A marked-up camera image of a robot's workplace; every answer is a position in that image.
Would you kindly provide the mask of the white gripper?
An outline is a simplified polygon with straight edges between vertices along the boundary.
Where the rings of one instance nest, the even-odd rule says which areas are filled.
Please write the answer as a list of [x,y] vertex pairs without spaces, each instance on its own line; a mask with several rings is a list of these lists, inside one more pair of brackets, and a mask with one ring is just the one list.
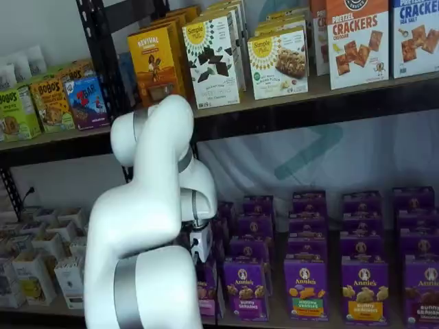
[[193,261],[205,263],[209,257],[213,242],[211,226],[198,228],[190,233],[190,250]]

